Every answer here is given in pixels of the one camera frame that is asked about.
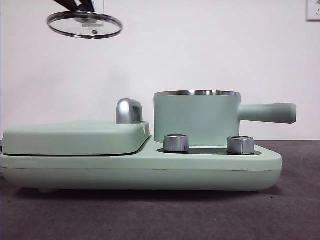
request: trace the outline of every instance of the chrome handle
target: chrome handle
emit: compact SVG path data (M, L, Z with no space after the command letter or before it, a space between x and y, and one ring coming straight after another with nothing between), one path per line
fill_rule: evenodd
M116 105L116 124L134 124L134 122L142 122L142 105L140 102L123 98Z

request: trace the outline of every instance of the gray carpet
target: gray carpet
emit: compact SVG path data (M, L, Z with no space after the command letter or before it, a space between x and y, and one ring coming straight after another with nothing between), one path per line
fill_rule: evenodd
M320 141L257 141L280 153L260 192L60 190L1 178L2 240L320 239Z

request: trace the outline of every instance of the silver knob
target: silver knob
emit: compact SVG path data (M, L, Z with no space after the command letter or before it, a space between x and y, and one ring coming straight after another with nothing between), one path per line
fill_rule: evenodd
M189 150L189 138L182 134L164 135L163 149L168 152L187 152Z
M254 154L255 140L249 136L228 136L226 150L232 154Z

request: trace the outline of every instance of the stainless steel pot rim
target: stainless steel pot rim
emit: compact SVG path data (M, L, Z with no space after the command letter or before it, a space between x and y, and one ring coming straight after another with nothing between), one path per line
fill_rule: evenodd
M161 91L154 94L157 96L176 96L176 95L222 95L222 96L241 96L236 91L220 90L180 90L180 91Z
M94 19L94 20L99 20L103 21L106 23L110 23L113 25L116 25L119 30L110 34L104 34L104 35L82 35L82 34L74 34L72 32L66 32L62 30L58 30L54 27L52 27L50 24L59 20L64 20L64 19L81 19L81 18L89 18L89 19ZM106 39L106 38L111 38L119 35L121 31L123 30L123 25L122 23L116 19L113 16L108 16L105 14L101 13L96 13L96 12L90 12L90 11L63 11L63 12L57 12L54 14L51 14L48 16L46 19L46 23L48 24L49 28L53 30L54 32L68 36L68 37L73 37L73 38L79 38L79 39Z

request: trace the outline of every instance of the kitchen appliance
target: kitchen appliance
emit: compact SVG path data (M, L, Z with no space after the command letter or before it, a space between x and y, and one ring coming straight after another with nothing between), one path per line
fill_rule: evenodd
M56 189L259 191L282 157L239 136L241 120L292 124L293 103L240 105L232 91L154 95L154 132L142 105L121 99L115 122L17 126L3 135L1 173L11 183Z

